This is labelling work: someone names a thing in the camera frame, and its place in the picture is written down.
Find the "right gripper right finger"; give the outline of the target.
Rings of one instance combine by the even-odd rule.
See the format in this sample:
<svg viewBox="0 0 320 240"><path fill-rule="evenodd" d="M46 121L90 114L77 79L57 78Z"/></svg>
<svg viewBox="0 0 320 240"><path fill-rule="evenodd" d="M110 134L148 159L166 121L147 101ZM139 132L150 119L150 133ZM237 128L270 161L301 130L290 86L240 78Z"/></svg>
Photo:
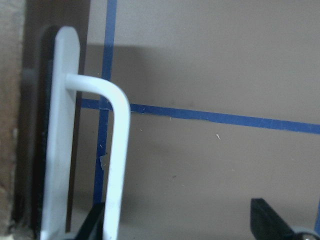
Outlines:
<svg viewBox="0 0 320 240"><path fill-rule="evenodd" d="M256 240L293 240L295 235L263 198L250 201L250 230Z"/></svg>

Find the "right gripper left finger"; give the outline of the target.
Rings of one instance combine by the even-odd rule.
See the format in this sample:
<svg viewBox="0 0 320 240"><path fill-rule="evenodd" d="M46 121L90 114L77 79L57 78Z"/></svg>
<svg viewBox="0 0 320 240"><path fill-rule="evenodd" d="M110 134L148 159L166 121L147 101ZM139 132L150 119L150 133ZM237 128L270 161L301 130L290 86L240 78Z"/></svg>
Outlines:
<svg viewBox="0 0 320 240"><path fill-rule="evenodd" d="M84 220L74 240L102 240L105 203L95 204Z"/></svg>

